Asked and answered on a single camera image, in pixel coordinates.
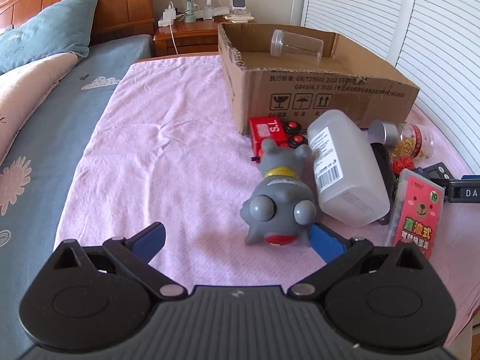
cloud print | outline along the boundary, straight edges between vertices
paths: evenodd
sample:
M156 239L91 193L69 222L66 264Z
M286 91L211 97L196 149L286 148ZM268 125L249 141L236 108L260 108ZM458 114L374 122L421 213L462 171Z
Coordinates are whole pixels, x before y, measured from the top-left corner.
M82 87L82 90L85 89L92 89L92 88L99 88L101 86L109 86L109 85L117 85L120 82L119 79L115 79L115 77L110 77L109 79L105 77L98 77L91 84L87 84Z

yellow collar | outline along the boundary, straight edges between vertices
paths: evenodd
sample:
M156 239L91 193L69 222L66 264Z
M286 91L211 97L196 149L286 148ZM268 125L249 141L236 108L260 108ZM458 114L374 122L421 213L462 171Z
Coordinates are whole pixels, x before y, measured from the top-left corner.
M270 176L287 176L287 177L293 177L296 179L300 178L297 176L297 174L293 170L289 168L285 168L284 166L270 169L268 172L265 173L263 178L266 179L267 177L270 177Z

nightstand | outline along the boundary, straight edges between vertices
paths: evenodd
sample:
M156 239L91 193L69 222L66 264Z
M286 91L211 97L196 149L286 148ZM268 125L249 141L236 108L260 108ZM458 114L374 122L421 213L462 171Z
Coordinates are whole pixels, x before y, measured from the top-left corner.
M227 23L222 16L215 21L199 19L194 23L175 21L172 25L173 37L179 54L218 51L218 25ZM157 56L176 55L169 27L161 27L153 36Z

white shutter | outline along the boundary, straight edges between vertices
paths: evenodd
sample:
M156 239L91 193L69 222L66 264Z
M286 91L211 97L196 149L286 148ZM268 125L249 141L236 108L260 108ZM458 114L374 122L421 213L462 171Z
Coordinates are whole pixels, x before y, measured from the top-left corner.
M480 0L415 0L397 69L416 104L480 174Z
M306 0L303 24L338 32L386 58L402 0Z

triangular hole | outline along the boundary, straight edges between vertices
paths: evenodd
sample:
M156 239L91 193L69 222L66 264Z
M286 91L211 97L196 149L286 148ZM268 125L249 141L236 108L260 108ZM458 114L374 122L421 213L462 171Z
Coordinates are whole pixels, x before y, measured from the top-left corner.
M55 263L53 269L74 268L79 265L80 264L78 264L77 257L75 256L73 250L65 249L58 261Z
M409 269L423 269L423 265L412 250L404 249L397 260L397 266Z

